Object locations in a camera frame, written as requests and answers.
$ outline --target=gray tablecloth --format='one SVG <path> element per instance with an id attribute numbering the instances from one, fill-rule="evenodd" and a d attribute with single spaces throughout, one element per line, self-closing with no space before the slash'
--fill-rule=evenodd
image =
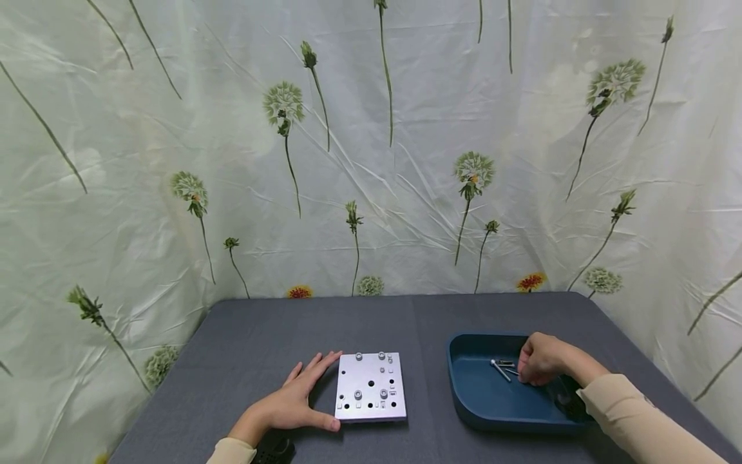
<path id="1" fill-rule="evenodd" d="M 742 457 L 592 301 L 576 293 L 234 300 L 214 306 L 111 458 L 203 464 L 245 408 L 318 351 L 398 351 L 406 423 L 296 431 L 294 463 L 630 463 L 599 429 L 581 437 L 484 434 L 453 408 L 446 349 L 457 332 L 535 330 L 622 372 L 661 410 L 733 464 Z M 333 414 L 335 375 L 315 407 Z"/>

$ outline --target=orange flower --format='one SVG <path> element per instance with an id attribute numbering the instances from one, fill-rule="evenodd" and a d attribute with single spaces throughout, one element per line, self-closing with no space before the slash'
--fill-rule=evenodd
<path id="1" fill-rule="evenodd" d="M 286 292 L 287 298 L 311 298 L 314 295 L 312 288 L 309 285 L 297 285 L 289 288 Z"/>
<path id="2" fill-rule="evenodd" d="M 546 282 L 546 274 L 543 272 L 528 274 L 518 282 L 518 291 L 521 293 L 531 293 L 533 290 L 538 290 L 544 282 Z"/>

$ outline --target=hand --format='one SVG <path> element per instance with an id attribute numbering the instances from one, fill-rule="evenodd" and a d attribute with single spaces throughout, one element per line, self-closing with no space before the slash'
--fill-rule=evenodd
<path id="1" fill-rule="evenodd" d="M 567 374 L 587 387 L 598 377 L 609 374 L 592 356 L 557 337 L 535 332 L 523 345 L 518 359 L 518 378 L 523 383 L 541 386 Z"/>
<path id="2" fill-rule="evenodd" d="M 322 353 L 317 353 L 304 371 L 301 370 L 302 363 L 298 363 L 283 387 L 247 408 L 228 437 L 242 440 L 254 448 L 271 428 L 340 430 L 340 421 L 335 417 L 309 407 L 309 393 L 327 368 L 340 359 L 341 354 L 342 351 L 330 351 L 323 359 Z"/>

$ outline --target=floral curtain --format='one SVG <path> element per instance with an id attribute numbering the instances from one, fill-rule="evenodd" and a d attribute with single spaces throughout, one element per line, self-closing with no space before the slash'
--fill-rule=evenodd
<path id="1" fill-rule="evenodd" d="M 223 298 L 549 290 L 742 447 L 741 18 L 6 2 L 0 461 L 104 462 Z"/>

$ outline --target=plastic tray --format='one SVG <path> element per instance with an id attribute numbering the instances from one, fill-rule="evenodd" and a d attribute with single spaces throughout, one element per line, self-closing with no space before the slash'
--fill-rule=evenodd
<path id="1" fill-rule="evenodd" d="M 471 428 L 536 434 L 577 434 L 592 418 L 577 422 L 554 404 L 553 394 L 573 379 L 557 379 L 546 387 L 508 381 L 490 366 L 490 359 L 518 364 L 528 336 L 514 333 L 461 333 L 448 344 L 448 376 L 456 413 Z"/>

